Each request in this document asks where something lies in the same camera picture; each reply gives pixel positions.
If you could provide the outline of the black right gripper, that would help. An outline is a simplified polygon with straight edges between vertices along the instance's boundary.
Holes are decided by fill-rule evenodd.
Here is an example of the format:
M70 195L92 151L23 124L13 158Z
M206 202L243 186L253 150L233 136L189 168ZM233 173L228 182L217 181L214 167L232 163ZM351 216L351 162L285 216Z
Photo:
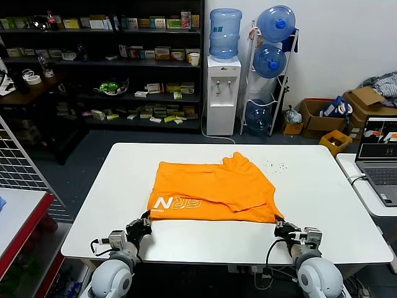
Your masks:
M275 216L275 223L274 236L277 238L275 243L285 242L288 246L301 244L301 228L294 224L285 223L285 220L279 216Z

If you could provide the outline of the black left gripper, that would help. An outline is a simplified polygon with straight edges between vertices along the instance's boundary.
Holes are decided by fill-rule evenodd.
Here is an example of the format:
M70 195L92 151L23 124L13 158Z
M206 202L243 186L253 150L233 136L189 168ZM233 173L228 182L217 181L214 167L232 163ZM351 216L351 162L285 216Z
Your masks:
M143 237L151 235L152 220L148 218L148 211L144 212L140 219L135 219L126 226L127 241L140 247Z

